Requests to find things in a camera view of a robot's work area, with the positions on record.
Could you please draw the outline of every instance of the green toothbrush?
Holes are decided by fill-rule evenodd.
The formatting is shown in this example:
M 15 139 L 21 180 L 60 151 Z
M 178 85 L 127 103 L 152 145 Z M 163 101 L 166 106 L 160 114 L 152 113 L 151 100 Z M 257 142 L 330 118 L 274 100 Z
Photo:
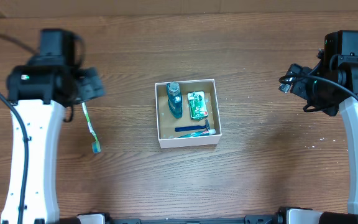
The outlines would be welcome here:
M 91 120 L 90 120 L 90 117 L 89 117 L 89 115 L 88 115 L 88 110 L 86 109 L 86 104 L 85 104 L 85 102 L 82 103 L 82 110 L 84 111 L 86 121 L 88 122 L 89 131 L 90 131 L 90 133 L 93 135 L 94 140 L 95 140 L 95 142 L 92 142 L 92 150 L 93 150 L 93 153 L 99 153 L 99 152 L 102 151 L 102 149 L 100 148 L 100 143 L 99 143 L 99 141 L 98 141 L 98 137 L 96 136 L 95 131 L 93 131 L 92 124 L 91 124 Z

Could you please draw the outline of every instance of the soap bar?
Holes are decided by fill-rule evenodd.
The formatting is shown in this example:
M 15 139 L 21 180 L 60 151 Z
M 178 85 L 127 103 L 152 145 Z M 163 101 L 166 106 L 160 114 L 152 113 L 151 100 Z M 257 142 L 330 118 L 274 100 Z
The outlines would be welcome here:
M 187 100 L 189 101 L 190 117 L 192 119 L 203 119 L 208 116 L 204 91 L 188 93 Z

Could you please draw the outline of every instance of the bottle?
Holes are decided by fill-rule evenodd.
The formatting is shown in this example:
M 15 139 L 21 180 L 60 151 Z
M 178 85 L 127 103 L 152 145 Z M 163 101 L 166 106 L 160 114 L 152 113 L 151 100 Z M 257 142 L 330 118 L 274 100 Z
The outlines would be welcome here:
M 168 106 L 172 115 L 178 119 L 182 116 L 182 98 L 180 86 L 177 82 L 167 84 Z

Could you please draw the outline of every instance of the wooden table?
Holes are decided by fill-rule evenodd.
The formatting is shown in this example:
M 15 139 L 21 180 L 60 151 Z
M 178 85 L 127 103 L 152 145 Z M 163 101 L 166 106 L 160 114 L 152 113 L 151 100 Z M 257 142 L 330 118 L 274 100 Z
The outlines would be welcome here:
M 313 67 L 324 36 L 358 29 L 358 12 L 0 19 L 0 32 L 33 47 L 60 27 L 86 41 L 106 96 L 63 124 L 57 161 L 61 217 L 213 218 L 273 213 L 281 205 L 346 212 L 349 163 L 340 116 L 306 114 L 278 91 L 291 63 Z M 0 40 L 0 90 L 30 55 Z M 214 78 L 223 136 L 217 146 L 164 149 L 154 83 Z M 11 168 L 11 116 L 0 102 L 0 215 Z

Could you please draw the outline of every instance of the wall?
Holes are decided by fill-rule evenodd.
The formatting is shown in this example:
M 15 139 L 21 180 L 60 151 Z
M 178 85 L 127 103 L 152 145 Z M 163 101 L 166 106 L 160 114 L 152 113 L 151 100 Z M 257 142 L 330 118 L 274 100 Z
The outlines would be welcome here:
M 0 17 L 358 11 L 353 0 L 0 0 Z

